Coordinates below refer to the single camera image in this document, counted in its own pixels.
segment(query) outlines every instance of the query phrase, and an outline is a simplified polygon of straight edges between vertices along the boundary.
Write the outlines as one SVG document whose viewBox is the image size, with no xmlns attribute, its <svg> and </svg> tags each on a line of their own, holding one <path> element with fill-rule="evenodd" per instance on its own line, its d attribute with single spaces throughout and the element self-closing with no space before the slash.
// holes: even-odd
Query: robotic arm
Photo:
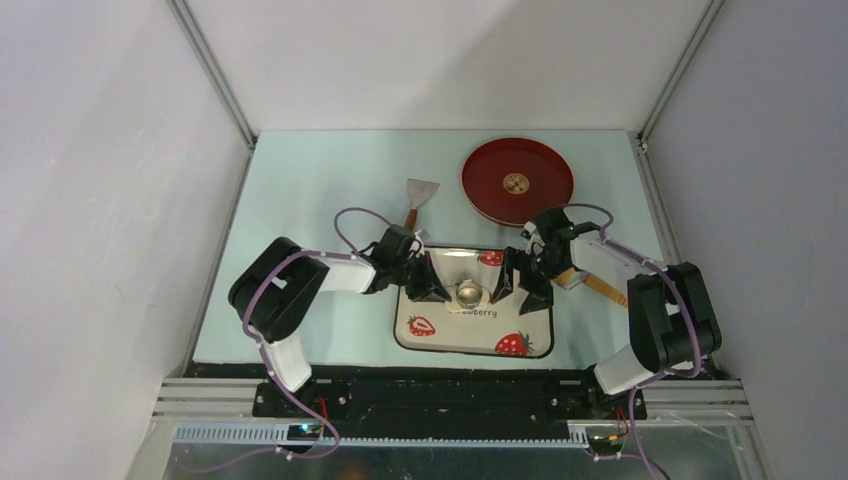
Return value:
<svg viewBox="0 0 848 480">
<path fill-rule="evenodd" d="M 574 224 L 562 208 L 540 213 L 525 226 L 522 236 L 528 240 L 525 250 L 504 250 L 492 303 L 513 292 L 515 271 L 520 272 L 519 288 L 528 292 L 521 314 L 553 306 L 551 281 L 571 268 L 592 273 L 626 293 L 630 344 L 588 369 L 590 378 L 604 394 L 616 395 L 655 373 L 693 360 L 693 345 L 680 309 L 687 309 L 693 320 L 702 355 L 720 347 L 721 333 L 712 304 L 694 265 L 665 267 L 651 262 L 606 237 L 594 223 Z M 261 335 L 260 346 L 289 390 L 299 389 L 311 375 L 297 328 L 319 292 L 373 294 L 389 285 L 402 285 L 412 301 L 451 301 L 429 253 L 422 253 L 422 247 L 413 232 L 392 225 L 379 242 L 369 247 L 370 253 L 366 253 L 368 249 L 358 255 L 315 252 L 280 271 L 279 282 L 269 285 L 258 299 L 249 328 Z M 300 250 L 291 240 L 278 238 L 235 282 L 229 302 L 239 317 L 244 317 L 248 304 L 271 271 Z M 656 269 L 662 269 L 672 284 L 667 284 Z M 683 305 L 672 295 L 672 287 L 679 292 Z"/>
</svg>

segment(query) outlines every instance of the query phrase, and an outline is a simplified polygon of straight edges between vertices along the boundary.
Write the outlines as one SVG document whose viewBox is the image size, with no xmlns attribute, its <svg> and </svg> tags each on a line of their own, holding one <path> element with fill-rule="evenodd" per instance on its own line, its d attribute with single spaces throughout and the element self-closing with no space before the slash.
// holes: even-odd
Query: light blue tabletop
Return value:
<svg viewBox="0 0 848 480">
<path fill-rule="evenodd" d="M 203 319 L 194 361 L 259 362 L 227 303 L 233 282 L 276 237 L 307 249 L 345 252 L 333 230 L 342 208 L 360 206 L 403 223 L 409 209 L 406 179 L 441 184 L 422 207 L 418 227 L 434 245 L 502 248 L 520 246 L 515 229 L 477 214 L 460 184 L 468 155 L 481 144 L 519 136 L 540 141 L 562 155 L 575 177 L 574 202 L 611 210 L 611 234 L 631 247 L 661 258 L 636 160 L 624 131 L 589 130 L 372 130 L 266 131 L 259 137 L 232 231 Z M 575 221 L 603 220 L 571 209 Z M 343 217 L 341 228 L 354 244 L 379 240 L 385 226 L 365 214 Z M 376 295 L 349 292 L 316 297 L 300 327 L 304 351 L 313 364 L 524 369 L 584 368 L 627 344 L 627 312 L 579 286 L 554 287 L 553 351 L 542 359 L 494 358 L 413 352 L 392 334 L 397 288 Z"/>
</svg>

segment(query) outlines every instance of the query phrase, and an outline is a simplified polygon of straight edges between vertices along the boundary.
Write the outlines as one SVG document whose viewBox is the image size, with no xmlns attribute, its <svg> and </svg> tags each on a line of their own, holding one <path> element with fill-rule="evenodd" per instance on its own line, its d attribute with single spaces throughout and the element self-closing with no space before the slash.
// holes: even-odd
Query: spatula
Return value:
<svg viewBox="0 0 848 480">
<path fill-rule="evenodd" d="M 415 228 L 415 222 L 418 220 L 418 209 L 433 196 L 437 188 L 439 188 L 438 183 L 425 182 L 424 180 L 416 180 L 414 178 L 408 178 L 406 180 L 406 189 L 409 191 L 409 201 L 412 202 L 412 208 L 410 208 L 409 214 L 406 216 L 406 222 L 403 224 L 404 227 L 409 230 Z"/>
</svg>

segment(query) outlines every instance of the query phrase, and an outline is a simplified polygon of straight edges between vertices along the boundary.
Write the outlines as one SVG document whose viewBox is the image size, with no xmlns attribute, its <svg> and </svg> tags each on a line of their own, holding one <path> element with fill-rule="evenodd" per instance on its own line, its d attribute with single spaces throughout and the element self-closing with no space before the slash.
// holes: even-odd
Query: strawberry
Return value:
<svg viewBox="0 0 848 480">
<path fill-rule="evenodd" d="M 530 342 L 530 335 L 525 335 L 521 332 L 510 333 L 495 345 L 495 353 L 526 357 L 528 353 L 533 351 L 530 345 L 533 345 Z"/>
<path fill-rule="evenodd" d="M 409 325 L 409 331 L 416 337 L 429 337 L 436 333 L 436 327 L 424 317 L 413 315 L 409 317 L 409 321 L 406 323 Z"/>
<path fill-rule="evenodd" d="M 483 264 L 489 265 L 490 267 L 500 267 L 503 265 L 503 251 L 502 250 L 489 250 L 488 252 L 483 252 L 479 257 Z"/>
</svg>

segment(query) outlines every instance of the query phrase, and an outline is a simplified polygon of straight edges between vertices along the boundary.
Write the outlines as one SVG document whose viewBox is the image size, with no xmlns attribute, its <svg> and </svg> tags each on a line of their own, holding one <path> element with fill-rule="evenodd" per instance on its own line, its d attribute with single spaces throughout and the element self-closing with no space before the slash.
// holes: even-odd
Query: red pan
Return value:
<svg viewBox="0 0 848 480">
<path fill-rule="evenodd" d="M 526 138 L 500 138 L 468 157 L 462 188 L 484 217 L 523 227 L 542 210 L 571 200 L 574 175 L 550 147 Z"/>
</svg>

